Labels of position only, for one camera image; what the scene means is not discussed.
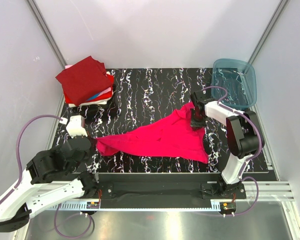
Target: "stack of folded clothes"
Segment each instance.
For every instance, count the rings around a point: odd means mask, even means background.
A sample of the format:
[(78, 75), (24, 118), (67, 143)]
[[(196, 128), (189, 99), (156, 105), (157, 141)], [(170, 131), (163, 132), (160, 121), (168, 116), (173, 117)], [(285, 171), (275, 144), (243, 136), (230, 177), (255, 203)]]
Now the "stack of folded clothes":
[(65, 103), (69, 107), (104, 105), (113, 95), (114, 76), (107, 74), (105, 64), (91, 56), (55, 77), (62, 85)]

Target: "gray floor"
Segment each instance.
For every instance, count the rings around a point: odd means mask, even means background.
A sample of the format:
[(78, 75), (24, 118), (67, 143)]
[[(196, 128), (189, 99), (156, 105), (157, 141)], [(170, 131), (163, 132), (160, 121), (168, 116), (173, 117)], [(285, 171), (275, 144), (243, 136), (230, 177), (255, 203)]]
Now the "gray floor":
[[(238, 203), (237, 212), (247, 209)], [(63, 240), (54, 227), (54, 211), (45, 211), (30, 222), (26, 240)], [(58, 214), (61, 223), (73, 212)], [(105, 212), (93, 215), (95, 228), (86, 240), (291, 240), (281, 205), (258, 202), (249, 213), (236, 217), (211, 217), (195, 212)], [(59, 227), (68, 236), (82, 233), (88, 220), (77, 216)]]

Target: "red cloth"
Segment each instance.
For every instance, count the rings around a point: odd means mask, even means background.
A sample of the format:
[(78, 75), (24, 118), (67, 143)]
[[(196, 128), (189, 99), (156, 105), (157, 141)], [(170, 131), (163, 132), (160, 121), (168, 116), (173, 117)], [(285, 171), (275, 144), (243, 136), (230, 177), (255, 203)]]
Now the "red cloth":
[[(115, 77), (114, 76), (106, 74), (106, 77), (111, 81), (112, 84), (114, 84), (114, 82), (115, 82)], [(113, 90), (114, 90), (113, 86), (111, 86), (111, 91), (109, 91), (105, 94), (99, 95), (94, 99), (91, 99), (89, 101), (84, 101), (84, 102), (85, 103), (90, 103), (90, 102), (95, 102), (95, 101), (111, 98), (112, 94), (113, 94)], [(65, 92), (63, 92), (63, 94), (64, 94), (66, 104), (74, 104)]]
[(55, 78), (76, 106), (113, 85), (106, 77), (105, 65), (91, 56), (64, 69)]
[(125, 134), (98, 137), (96, 147), (103, 156), (122, 151), (136, 156), (182, 157), (206, 164), (208, 155), (203, 145), (205, 129), (193, 131), (190, 127), (193, 107), (189, 102), (153, 124)]

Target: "transparent container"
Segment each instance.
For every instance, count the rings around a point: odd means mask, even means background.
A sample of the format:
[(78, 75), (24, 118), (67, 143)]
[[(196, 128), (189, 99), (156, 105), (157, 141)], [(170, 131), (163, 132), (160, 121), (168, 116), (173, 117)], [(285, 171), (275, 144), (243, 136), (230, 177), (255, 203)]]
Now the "transparent container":
[[(253, 66), (245, 61), (218, 59), (213, 64), (212, 86), (227, 89), (228, 96), (222, 103), (238, 110), (245, 110), (257, 101), (256, 73)], [(221, 98), (225, 92), (212, 88), (212, 97)]]

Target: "pink cloth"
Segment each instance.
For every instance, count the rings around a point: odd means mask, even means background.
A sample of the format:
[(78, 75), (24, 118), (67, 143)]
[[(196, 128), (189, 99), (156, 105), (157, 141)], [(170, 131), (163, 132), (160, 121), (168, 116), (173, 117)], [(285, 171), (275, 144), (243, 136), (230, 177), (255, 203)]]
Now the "pink cloth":
[(190, 127), (192, 102), (153, 124), (141, 126), (125, 134), (97, 138), (101, 155), (111, 156), (119, 151), (136, 156), (182, 157), (208, 163), (203, 138), (205, 129)]

